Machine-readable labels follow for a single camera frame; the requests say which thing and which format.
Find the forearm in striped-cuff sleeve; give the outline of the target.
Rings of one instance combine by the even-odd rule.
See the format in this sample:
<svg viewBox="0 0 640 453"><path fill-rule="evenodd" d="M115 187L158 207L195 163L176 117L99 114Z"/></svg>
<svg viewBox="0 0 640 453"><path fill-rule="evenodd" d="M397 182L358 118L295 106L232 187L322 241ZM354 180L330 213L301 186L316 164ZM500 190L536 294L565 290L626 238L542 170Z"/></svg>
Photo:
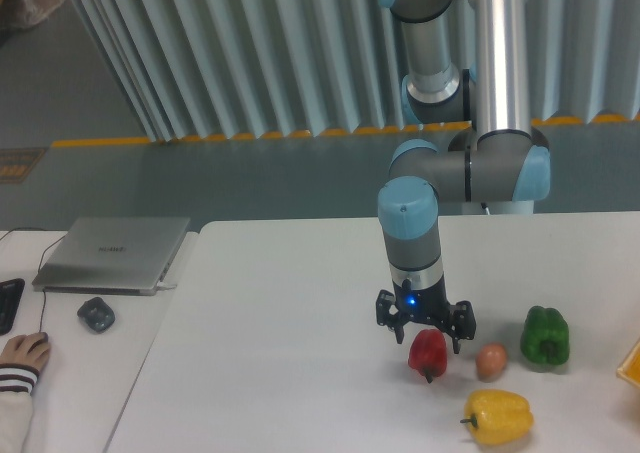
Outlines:
<svg viewBox="0 0 640 453"><path fill-rule="evenodd" d="M20 364L1 366L1 451L21 452L33 416L36 369Z"/></svg>

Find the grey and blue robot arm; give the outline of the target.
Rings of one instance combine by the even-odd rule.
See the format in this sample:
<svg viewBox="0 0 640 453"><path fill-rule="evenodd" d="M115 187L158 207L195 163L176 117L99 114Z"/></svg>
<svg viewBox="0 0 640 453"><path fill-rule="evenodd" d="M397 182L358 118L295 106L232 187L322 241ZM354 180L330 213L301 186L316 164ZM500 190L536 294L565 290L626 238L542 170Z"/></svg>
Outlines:
<svg viewBox="0 0 640 453"><path fill-rule="evenodd" d="M417 323L459 343L476 320L469 302L446 296L440 204L537 201L550 190L548 143L531 125L528 0L378 1L401 24L406 119L468 126L456 150L409 140L392 157L377 199L392 289L379 293L376 320L397 339Z"/></svg>

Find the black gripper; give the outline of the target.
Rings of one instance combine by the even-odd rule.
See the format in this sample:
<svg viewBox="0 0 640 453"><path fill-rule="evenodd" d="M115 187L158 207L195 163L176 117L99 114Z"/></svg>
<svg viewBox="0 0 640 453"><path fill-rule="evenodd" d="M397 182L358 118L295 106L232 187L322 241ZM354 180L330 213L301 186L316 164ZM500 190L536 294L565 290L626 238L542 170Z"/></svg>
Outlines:
<svg viewBox="0 0 640 453"><path fill-rule="evenodd" d="M396 342L404 341L404 325L412 322L430 325L452 340L453 352L459 354L463 340L473 340L476 319L472 304L463 300L448 301L445 278L425 289L412 289L408 281L393 284L393 291L381 290L375 302L376 322L394 333Z"/></svg>

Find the person's bare hand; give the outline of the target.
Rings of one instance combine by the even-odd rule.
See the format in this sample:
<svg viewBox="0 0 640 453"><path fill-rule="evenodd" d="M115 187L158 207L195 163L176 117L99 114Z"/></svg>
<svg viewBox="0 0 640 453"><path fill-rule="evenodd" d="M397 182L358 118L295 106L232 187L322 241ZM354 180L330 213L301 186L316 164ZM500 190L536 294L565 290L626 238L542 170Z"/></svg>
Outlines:
<svg viewBox="0 0 640 453"><path fill-rule="evenodd" d="M51 343L33 346L43 332L18 335L9 339L1 352L1 365L32 370L40 375L51 354Z"/></svg>

